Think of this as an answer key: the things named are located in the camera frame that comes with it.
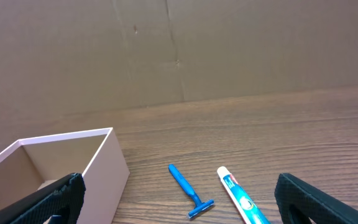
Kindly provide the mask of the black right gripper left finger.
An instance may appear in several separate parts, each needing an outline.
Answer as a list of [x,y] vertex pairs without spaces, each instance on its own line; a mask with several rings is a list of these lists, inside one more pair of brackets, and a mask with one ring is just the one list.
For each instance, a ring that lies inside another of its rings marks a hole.
[[68,174],[0,210],[0,224],[76,224],[85,192],[83,176]]

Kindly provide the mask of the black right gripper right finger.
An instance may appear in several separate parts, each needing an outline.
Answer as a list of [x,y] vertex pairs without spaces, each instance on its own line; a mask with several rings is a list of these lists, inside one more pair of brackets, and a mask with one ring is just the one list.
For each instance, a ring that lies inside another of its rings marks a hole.
[[292,174],[278,176],[274,194],[284,224],[358,224],[358,210]]

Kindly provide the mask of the teal toothpaste tube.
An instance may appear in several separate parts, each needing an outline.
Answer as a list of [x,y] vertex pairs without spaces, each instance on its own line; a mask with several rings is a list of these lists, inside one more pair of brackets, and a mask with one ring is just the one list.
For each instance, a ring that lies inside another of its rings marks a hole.
[[224,166],[217,169],[220,181],[246,224],[269,224],[265,215]]

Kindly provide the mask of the pink cardboard box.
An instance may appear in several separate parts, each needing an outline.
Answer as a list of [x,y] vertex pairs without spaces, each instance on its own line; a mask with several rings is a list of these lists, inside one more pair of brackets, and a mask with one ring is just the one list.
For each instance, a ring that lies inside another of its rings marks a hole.
[[0,152],[0,210],[71,173],[85,182],[78,223],[111,223],[129,177],[113,128],[18,139]]

